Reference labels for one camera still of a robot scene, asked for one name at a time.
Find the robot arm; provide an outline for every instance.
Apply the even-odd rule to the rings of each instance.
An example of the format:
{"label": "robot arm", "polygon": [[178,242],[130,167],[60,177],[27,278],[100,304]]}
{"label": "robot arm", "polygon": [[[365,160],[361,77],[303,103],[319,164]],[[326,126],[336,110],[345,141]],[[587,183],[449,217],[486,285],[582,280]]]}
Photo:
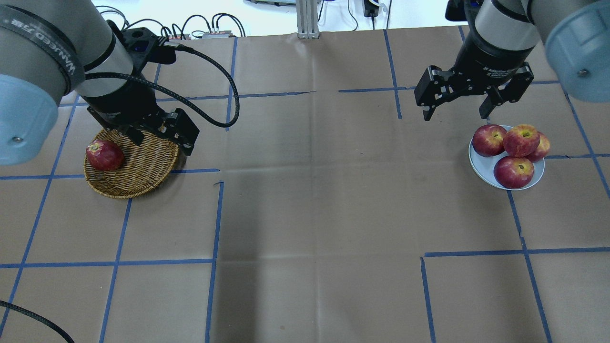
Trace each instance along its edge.
{"label": "robot arm", "polygon": [[166,38],[143,28],[119,31],[89,0],[0,0],[0,42],[0,165],[38,154],[61,97],[72,90],[102,127],[136,144],[146,130],[190,155],[199,129],[183,110],[166,113],[138,82],[88,79],[98,73],[143,79],[146,62],[176,61]]}
{"label": "robot arm", "polygon": [[481,118],[518,101],[534,79],[525,59],[540,38],[569,94],[610,101],[610,0],[450,0],[445,16],[467,20],[470,33],[451,69],[431,65],[420,79],[425,120],[462,95],[487,95]]}

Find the white plate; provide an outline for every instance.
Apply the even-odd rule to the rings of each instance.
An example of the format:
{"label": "white plate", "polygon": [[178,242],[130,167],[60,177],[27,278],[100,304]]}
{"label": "white plate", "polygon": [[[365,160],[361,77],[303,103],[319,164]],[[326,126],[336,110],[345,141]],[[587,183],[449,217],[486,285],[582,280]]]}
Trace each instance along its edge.
{"label": "white plate", "polygon": [[[512,126],[501,126],[507,131],[512,129]],[[470,158],[470,165],[472,166],[472,169],[475,170],[475,173],[488,184],[499,189],[522,190],[528,189],[531,186],[535,185],[538,181],[540,181],[540,178],[544,173],[544,159],[534,163],[534,176],[532,177],[532,180],[524,187],[512,189],[502,186],[500,183],[498,183],[498,181],[496,181],[495,176],[493,175],[493,168],[495,167],[496,163],[502,157],[505,156],[508,156],[508,153],[506,151],[497,156],[483,157],[475,151],[475,149],[472,147],[472,139],[470,140],[470,146],[468,148],[468,157]]]}

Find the apple on plate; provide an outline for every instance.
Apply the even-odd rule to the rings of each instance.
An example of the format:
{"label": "apple on plate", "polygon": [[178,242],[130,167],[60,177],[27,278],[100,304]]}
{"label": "apple on plate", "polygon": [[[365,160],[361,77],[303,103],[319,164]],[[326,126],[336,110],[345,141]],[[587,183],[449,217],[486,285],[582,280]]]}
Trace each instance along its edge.
{"label": "apple on plate", "polygon": [[503,146],[508,155],[525,157],[533,153],[540,144],[540,133],[528,124],[520,124],[504,135]]}
{"label": "apple on plate", "polygon": [[542,160],[551,150],[551,142],[548,140],[548,137],[539,131],[540,134],[540,144],[533,153],[525,156],[528,160],[532,162],[538,162]]}
{"label": "apple on plate", "polygon": [[499,155],[504,152],[504,135],[506,129],[500,125],[483,125],[472,136],[472,148],[483,157]]}
{"label": "apple on plate", "polygon": [[524,157],[502,157],[493,168],[495,179],[510,189],[525,187],[534,177],[534,164]]}

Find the metal frame post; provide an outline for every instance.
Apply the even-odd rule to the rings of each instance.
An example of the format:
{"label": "metal frame post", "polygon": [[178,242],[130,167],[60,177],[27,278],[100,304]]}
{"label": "metal frame post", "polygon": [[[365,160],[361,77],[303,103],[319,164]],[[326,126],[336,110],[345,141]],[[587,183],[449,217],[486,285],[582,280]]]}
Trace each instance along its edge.
{"label": "metal frame post", "polygon": [[296,26],[299,38],[320,38],[317,0],[296,0]]}

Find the black strap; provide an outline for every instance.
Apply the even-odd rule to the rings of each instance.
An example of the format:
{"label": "black strap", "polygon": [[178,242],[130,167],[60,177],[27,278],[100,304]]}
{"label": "black strap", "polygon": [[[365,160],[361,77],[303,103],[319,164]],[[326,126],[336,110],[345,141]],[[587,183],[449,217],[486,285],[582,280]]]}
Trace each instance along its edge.
{"label": "black strap", "polygon": [[85,81],[85,71],[72,43],[51,23],[26,10],[0,5],[0,27],[30,40],[57,62],[66,79],[65,94]]}

